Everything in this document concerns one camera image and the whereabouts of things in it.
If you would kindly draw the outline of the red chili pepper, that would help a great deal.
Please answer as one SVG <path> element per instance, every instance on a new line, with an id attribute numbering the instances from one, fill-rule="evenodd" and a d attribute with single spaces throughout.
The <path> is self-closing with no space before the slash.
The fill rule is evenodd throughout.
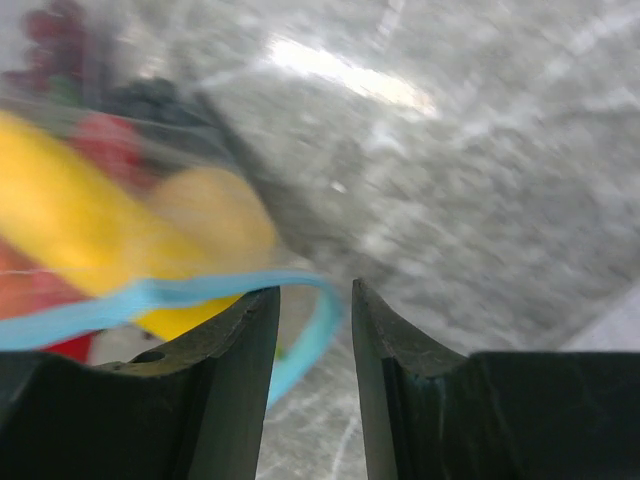
<path id="1" fill-rule="evenodd" d="M 143 166 L 137 133 L 128 120 L 106 113 L 89 114 L 75 125 L 68 143 L 127 189 L 144 192 L 155 183 Z M 38 274 L 34 283 L 45 288 L 45 293 L 38 298 L 40 307 L 74 303 L 84 298 L 53 274 Z"/>

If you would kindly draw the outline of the yellow banana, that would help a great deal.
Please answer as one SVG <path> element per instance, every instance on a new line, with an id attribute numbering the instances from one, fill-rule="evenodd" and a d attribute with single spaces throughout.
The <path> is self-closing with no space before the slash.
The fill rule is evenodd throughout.
<path id="1" fill-rule="evenodd" d="M 198 323 L 244 288 L 213 274 L 213 259 L 65 143 L 1 114 L 1 235 L 87 295 L 85 302 L 14 317 L 1 347 L 26 350 L 170 310 Z"/>

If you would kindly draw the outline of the yellow lemon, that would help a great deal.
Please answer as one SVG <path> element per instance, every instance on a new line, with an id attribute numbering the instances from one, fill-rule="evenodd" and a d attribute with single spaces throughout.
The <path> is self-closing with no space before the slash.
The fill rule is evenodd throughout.
<path id="1" fill-rule="evenodd" d="M 272 264 L 276 228 L 247 181 L 229 170 L 194 167 L 159 182 L 148 205 L 229 268 Z"/>

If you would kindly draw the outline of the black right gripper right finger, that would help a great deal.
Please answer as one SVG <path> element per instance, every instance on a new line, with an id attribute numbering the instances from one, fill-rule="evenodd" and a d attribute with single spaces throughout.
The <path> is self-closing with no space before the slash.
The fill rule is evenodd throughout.
<path id="1" fill-rule="evenodd" d="M 639 357 L 438 343 L 365 282 L 352 336 L 372 479 L 635 479 Z"/>

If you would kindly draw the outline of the clear zip top bag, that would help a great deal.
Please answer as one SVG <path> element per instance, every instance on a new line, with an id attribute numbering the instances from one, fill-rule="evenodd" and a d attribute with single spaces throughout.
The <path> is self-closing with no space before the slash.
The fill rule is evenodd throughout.
<path id="1" fill-rule="evenodd" d="M 124 326 L 168 342 L 283 294 L 269 401 L 326 353 L 333 286 L 290 252 L 166 1 L 1 5 L 1 347 Z"/>

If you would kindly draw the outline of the red grape bunch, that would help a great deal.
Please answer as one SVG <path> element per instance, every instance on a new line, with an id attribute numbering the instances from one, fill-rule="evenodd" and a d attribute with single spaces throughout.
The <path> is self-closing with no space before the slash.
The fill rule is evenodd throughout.
<path id="1" fill-rule="evenodd" d="M 6 69 L 1 79 L 36 93 L 52 93 L 68 84 L 79 90 L 84 83 L 85 53 L 89 34 L 85 9 L 77 1 L 48 1 L 27 11 L 19 23 L 30 41 L 24 67 Z"/>

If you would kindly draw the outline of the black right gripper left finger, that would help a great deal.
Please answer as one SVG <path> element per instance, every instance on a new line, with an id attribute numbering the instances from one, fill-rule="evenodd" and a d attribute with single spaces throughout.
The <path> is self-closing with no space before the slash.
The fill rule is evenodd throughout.
<path id="1" fill-rule="evenodd" d="M 1 357 L 5 479 L 251 479 L 280 314 L 249 293 L 127 363 Z"/>

